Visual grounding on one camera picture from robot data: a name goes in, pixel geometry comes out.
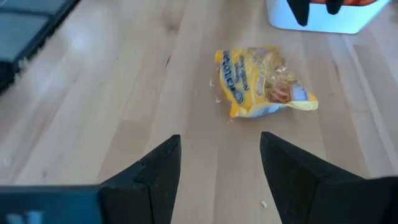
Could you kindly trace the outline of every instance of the black object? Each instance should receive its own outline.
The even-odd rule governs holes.
[[[0,223],[169,224],[180,163],[180,136],[172,136],[99,185],[0,187]]]
[[[0,91],[18,73],[79,0],[0,0]]]
[[[308,15],[310,14],[310,0],[287,0],[287,3],[297,23],[301,26],[306,26],[308,23]],[[342,5],[343,0],[327,0],[326,9],[329,14],[335,15]]]
[[[260,148],[282,223],[398,223],[397,177],[366,180],[271,133]]]

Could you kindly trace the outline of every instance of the yellow snack bag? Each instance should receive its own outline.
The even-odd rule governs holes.
[[[317,98],[286,66],[277,47],[219,50],[220,83],[232,118],[256,118],[289,106],[316,110]]]

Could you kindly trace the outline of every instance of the dark gray panel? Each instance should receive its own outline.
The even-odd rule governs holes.
[[[99,185],[0,187],[0,223],[102,224],[100,190]]]
[[[55,14],[68,0],[5,0],[0,7]]]
[[[47,17],[0,13],[0,60],[13,61],[47,21]]]

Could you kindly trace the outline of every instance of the light wood floor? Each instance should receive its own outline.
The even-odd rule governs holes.
[[[100,182],[181,134],[173,223],[280,223],[261,131],[363,177],[398,173],[397,37],[393,4],[339,35],[275,29],[262,0],[82,0],[0,99],[0,184]],[[215,51],[270,44],[319,109],[230,122]]]

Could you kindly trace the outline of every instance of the white container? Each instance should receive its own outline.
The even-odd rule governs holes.
[[[310,3],[308,24],[297,23],[286,0],[265,0],[268,20],[281,29],[356,34],[383,9],[389,0],[378,0],[367,6],[341,6],[338,14],[328,13],[325,4]]]

